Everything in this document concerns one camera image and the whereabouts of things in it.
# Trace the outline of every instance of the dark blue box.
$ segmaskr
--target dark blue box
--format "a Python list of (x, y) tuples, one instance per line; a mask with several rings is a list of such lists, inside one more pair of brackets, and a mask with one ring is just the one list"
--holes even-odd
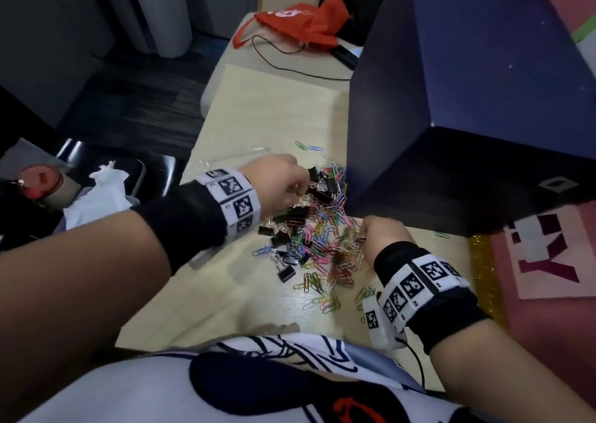
[(384, 0), (346, 211), (459, 235), (596, 195), (596, 80), (548, 0)]

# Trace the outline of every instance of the red lid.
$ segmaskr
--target red lid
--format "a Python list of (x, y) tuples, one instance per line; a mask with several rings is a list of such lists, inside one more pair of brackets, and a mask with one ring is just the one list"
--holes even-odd
[(36, 164), (23, 169), (19, 179), (24, 182), (21, 193), (38, 200), (53, 193), (62, 183), (62, 174), (53, 165)]

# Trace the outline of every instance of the dark carpet floor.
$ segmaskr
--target dark carpet floor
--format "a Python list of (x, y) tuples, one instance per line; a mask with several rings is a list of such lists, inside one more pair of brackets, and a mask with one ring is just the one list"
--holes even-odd
[(204, 122), (201, 95), (227, 43), (197, 34), (189, 52), (176, 59), (114, 50), (58, 131), (80, 141), (188, 158)]

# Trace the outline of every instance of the green strip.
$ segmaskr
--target green strip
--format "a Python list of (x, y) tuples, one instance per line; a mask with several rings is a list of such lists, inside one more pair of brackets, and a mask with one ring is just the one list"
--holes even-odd
[(590, 18), (588, 21), (584, 23), (582, 27), (577, 29), (572, 35), (571, 38), (575, 43), (581, 42), (585, 39), (589, 34), (592, 33), (593, 30), (596, 29), (596, 15)]

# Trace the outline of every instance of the person's left hand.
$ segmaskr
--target person's left hand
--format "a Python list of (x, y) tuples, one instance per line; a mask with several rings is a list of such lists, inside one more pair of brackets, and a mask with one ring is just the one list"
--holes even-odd
[(238, 170), (257, 192), (261, 217), (295, 205), (310, 185), (308, 171), (288, 154), (261, 156)]

